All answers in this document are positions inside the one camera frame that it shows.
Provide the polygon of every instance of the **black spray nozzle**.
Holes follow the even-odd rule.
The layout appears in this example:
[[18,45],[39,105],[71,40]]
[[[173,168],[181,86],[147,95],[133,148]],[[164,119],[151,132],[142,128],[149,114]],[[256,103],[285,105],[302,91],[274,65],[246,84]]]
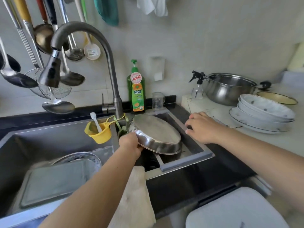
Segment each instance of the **black spray nozzle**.
[[193,77],[191,78],[191,80],[189,82],[191,82],[194,79],[198,78],[197,84],[199,84],[199,85],[203,84],[203,79],[206,76],[204,74],[204,72],[199,73],[199,72],[196,72],[195,70],[193,70],[192,73],[193,73]]

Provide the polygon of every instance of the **teal oven mitt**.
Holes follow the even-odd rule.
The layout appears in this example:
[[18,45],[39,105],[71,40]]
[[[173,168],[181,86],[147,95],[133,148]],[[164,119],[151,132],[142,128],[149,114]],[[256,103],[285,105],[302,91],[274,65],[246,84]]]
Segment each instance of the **teal oven mitt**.
[[118,8],[116,0],[94,0],[95,7],[103,20],[111,26],[118,26]]

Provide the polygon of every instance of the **stack of bowls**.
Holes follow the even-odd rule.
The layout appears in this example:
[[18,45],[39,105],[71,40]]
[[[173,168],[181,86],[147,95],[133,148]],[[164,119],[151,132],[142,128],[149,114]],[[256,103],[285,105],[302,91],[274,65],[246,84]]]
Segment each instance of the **stack of bowls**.
[[242,94],[229,114],[233,121],[261,133],[282,133],[290,128],[295,113],[288,107],[256,95]]

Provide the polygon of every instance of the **forearm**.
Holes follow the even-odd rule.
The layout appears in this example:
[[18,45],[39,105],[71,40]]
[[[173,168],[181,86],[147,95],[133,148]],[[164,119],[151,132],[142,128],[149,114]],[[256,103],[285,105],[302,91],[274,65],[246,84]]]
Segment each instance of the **forearm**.
[[304,212],[304,158],[234,129],[218,144],[262,176],[273,188]]
[[137,158],[134,152],[120,147],[101,170],[67,198],[40,227],[107,228]]

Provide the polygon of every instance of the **dish soap bottle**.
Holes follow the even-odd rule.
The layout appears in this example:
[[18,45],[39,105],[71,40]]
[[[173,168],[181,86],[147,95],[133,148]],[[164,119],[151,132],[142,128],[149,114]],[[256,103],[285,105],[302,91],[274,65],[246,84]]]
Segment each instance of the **dish soap bottle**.
[[192,71],[193,73],[193,77],[191,78],[191,80],[189,82],[191,82],[193,79],[198,78],[198,81],[196,83],[196,86],[192,89],[192,99],[202,99],[203,98],[203,79],[205,77],[205,74],[203,72],[199,73],[196,71]]
[[138,72],[137,60],[131,60],[133,68],[131,75],[127,77],[129,101],[133,112],[144,112],[146,110],[145,78]]

